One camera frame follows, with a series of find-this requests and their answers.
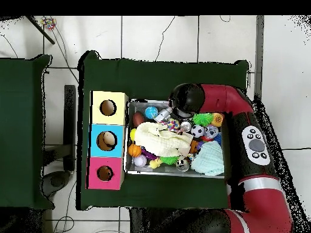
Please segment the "soccer ball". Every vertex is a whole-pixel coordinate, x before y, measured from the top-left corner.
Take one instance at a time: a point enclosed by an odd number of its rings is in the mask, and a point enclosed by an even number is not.
[[[211,139],[216,137],[219,133],[218,128],[213,125],[208,125],[207,127],[205,127],[204,131],[204,136]]]
[[[194,125],[191,129],[191,134],[194,138],[199,138],[204,135],[204,127],[200,125]]]

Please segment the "gray bin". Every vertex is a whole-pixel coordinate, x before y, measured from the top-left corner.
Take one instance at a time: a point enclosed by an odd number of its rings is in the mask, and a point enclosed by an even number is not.
[[[156,100],[137,100],[132,99],[126,106],[126,113],[129,117],[129,126],[125,130],[125,156],[124,156],[124,170],[129,174],[147,174],[147,175],[166,175],[166,176],[180,176],[180,177],[200,177],[200,178],[224,178],[224,176],[206,176],[202,175],[192,169],[187,172],[178,171],[175,165],[167,165],[162,163],[157,169],[148,167],[149,161],[144,167],[137,167],[133,163],[133,158],[128,154],[128,146],[130,145],[129,133],[134,128],[132,117],[136,112],[141,112],[143,115],[149,106],[155,106],[159,111],[168,107],[168,101]],[[145,117],[145,121],[155,122]]]

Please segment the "green table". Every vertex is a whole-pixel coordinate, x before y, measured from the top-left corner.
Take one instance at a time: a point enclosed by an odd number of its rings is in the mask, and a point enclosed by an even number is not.
[[[222,64],[109,60],[99,59],[95,51],[87,51],[79,61],[78,70],[78,209],[88,206],[228,207],[223,179],[126,174],[119,191],[86,189],[89,92],[124,92],[129,98],[167,100],[172,89],[182,83],[226,84],[245,89],[248,62]]]

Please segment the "green felt surface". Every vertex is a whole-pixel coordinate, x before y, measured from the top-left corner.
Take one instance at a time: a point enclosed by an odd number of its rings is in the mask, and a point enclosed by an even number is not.
[[[40,190],[43,163],[41,78],[49,55],[0,58],[0,206],[52,208]]]
[[[77,202],[78,208],[85,209],[88,206],[228,207],[224,180],[217,178],[126,174],[119,191],[85,189],[89,92],[91,90],[124,92],[129,98],[167,100],[173,88],[182,83],[226,84],[245,89],[248,62],[221,64],[105,60],[98,59],[96,53],[90,51],[81,57],[78,69],[80,87],[83,88],[84,95],[82,169],[81,177],[78,178],[81,179],[78,182],[81,195],[77,196],[81,197],[81,203]]]

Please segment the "gray button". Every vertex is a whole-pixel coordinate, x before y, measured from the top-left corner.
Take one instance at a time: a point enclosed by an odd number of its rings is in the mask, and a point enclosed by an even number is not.
[[[263,150],[265,150],[265,145],[260,140],[251,140],[248,146],[252,151],[256,152],[262,152]]]

